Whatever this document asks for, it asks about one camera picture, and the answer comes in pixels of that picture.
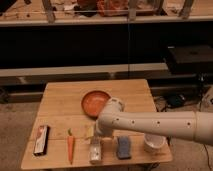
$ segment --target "cable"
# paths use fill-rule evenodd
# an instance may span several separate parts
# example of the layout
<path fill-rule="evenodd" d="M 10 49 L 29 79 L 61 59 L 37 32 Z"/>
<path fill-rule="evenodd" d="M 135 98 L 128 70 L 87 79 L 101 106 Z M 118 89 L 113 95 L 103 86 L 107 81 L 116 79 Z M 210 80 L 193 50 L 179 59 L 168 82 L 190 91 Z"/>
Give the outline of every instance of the cable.
<path fill-rule="evenodd" d="M 128 57 L 127 57 L 127 62 L 128 62 L 128 78 L 130 78 L 130 55 L 131 55 L 131 30 L 130 30 L 130 23 L 129 19 L 127 19 L 127 29 L 128 29 Z"/>
<path fill-rule="evenodd" d="M 202 99 L 203 99 L 203 89 L 201 90 L 201 94 L 200 94 L 200 102 L 199 102 L 199 108 L 198 108 L 198 111 L 199 111 L 199 112 L 201 112 Z M 207 149 L 207 147 L 206 147 L 205 144 L 203 144 L 203 147 L 204 147 L 204 149 L 205 149 L 206 156 L 207 156 L 207 165 L 208 165 L 208 168 L 209 168 L 210 171 L 212 171 L 212 168 L 211 168 L 211 165 L 210 165 L 210 158 L 209 158 L 208 149 Z"/>
<path fill-rule="evenodd" d="M 212 171 L 212 168 L 211 168 L 211 165 L 210 165 L 210 158 L 209 158 L 208 149 L 207 149 L 207 147 L 206 147 L 205 144 L 203 144 L 203 147 L 204 147 L 204 149 L 205 149 L 205 151 L 206 151 L 206 155 L 207 155 L 207 165 L 208 165 L 208 167 L 209 167 L 209 170 Z"/>

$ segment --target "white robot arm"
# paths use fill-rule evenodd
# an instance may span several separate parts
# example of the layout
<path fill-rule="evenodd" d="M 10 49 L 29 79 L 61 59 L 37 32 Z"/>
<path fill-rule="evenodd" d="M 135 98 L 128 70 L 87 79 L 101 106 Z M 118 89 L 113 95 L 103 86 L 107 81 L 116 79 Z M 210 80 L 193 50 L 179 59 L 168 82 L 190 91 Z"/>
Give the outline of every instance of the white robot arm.
<path fill-rule="evenodd" d="M 122 112 L 124 104 L 111 98 L 101 111 L 95 130 L 112 136 L 114 129 L 175 137 L 213 146 L 213 113 L 205 112 Z"/>

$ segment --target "wooden table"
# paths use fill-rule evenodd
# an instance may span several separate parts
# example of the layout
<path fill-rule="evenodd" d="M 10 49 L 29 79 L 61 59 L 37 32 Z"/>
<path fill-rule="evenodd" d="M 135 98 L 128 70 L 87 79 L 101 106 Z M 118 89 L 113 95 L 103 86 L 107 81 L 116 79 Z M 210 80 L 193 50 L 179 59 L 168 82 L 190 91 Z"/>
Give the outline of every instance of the wooden table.
<path fill-rule="evenodd" d="M 112 97 L 125 102 L 125 111 L 152 112 L 156 111 L 152 95 L 146 80 L 110 80 L 49 83 L 44 92 L 40 108 L 29 137 L 22 169 L 48 169 L 69 167 L 91 167 L 89 162 L 89 141 L 84 139 L 86 128 L 94 123 L 81 108 L 82 97 L 92 90 L 102 90 Z M 47 154 L 41 157 L 33 155 L 36 131 L 39 125 L 51 127 Z M 73 164 L 68 161 L 67 130 L 71 128 L 76 137 Z M 115 131 L 113 140 L 103 140 L 101 166 L 143 164 L 168 162 L 172 155 L 166 144 L 160 152 L 151 155 L 143 149 L 143 133 L 131 131 Z M 118 160 L 116 157 L 116 136 L 129 135 L 132 146 L 129 160 Z"/>

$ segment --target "floor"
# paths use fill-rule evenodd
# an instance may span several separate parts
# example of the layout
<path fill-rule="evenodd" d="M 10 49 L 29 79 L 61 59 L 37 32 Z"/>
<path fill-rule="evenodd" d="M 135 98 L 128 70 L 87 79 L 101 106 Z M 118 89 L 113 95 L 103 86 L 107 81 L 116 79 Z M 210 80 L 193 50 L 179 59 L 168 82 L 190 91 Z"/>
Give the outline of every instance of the floor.
<path fill-rule="evenodd" d="M 156 102 L 162 107 L 164 102 Z M 0 104 L 0 171 L 19 171 L 27 138 L 30 135 L 39 102 Z M 176 110 L 196 110 L 189 105 Z M 213 167 L 213 147 L 207 146 Z M 160 164 L 155 171 L 208 171 L 207 153 L 201 144 L 178 139 L 171 140 L 173 161 Z M 142 170 L 139 166 L 108 167 L 104 170 Z"/>

